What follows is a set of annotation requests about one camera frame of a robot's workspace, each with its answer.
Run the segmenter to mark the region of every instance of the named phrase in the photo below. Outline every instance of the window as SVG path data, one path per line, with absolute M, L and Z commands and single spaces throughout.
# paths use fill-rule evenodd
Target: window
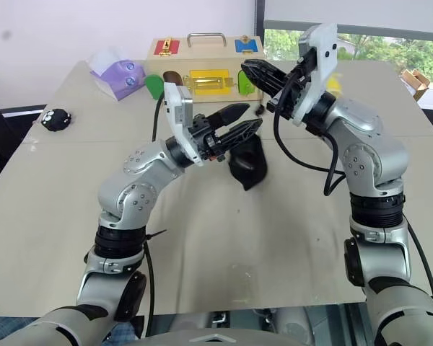
M 268 60 L 297 60 L 301 31 L 265 30 L 265 54 Z M 432 82 L 433 41 L 405 38 L 338 34 L 339 60 L 379 60 L 392 63 L 400 74 L 414 68 Z

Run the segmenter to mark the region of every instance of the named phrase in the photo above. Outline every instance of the box handle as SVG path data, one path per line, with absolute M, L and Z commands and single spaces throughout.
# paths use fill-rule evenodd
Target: box handle
M 188 35 L 188 46 L 191 46 L 191 37 L 202 37 L 202 36 L 220 36 L 223 39 L 223 46 L 226 47 L 226 37 L 220 32 L 193 32 Z

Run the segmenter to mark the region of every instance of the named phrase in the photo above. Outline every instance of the yellow panel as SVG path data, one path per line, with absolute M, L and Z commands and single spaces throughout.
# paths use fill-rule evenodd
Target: yellow panel
M 229 70 L 192 70 L 191 91 L 196 95 L 223 95 L 230 94 L 231 87 L 227 86 Z

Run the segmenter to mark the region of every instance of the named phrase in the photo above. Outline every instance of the wooden box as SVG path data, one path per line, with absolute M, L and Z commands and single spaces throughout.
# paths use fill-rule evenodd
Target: wooden box
M 240 68 L 254 58 L 265 58 L 259 37 L 190 34 L 153 40 L 145 69 L 162 78 L 164 72 L 178 74 L 194 102 L 243 102 L 263 95 Z

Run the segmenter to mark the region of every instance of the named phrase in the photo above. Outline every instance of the table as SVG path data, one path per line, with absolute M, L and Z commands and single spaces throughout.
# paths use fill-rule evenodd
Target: table
M 0 316 L 41 316 L 74 303 L 97 229 L 97 189 L 149 142 L 154 101 L 147 90 L 117 103 L 86 72 L 78 63 L 48 104 L 72 112 L 74 123 L 59 133 L 36 123 L 0 176 Z M 340 62 L 338 72 L 344 93 L 372 103 L 409 150 L 405 212 L 433 272 L 433 127 L 389 65 Z M 324 197 L 325 174 L 290 162 L 272 139 L 271 115 L 263 119 L 268 175 L 257 187 L 244 192 L 227 163 L 212 162 L 190 167 L 160 195 L 147 227 L 167 229 L 151 241 L 156 314 L 364 299 L 345 275 L 346 184 Z M 162 117 L 158 138 L 169 134 Z M 329 149 L 303 128 L 283 121 L 281 135 L 298 157 L 329 164 Z M 428 290 L 412 244 L 411 253 L 412 283 Z M 148 306 L 146 290 L 140 314 Z

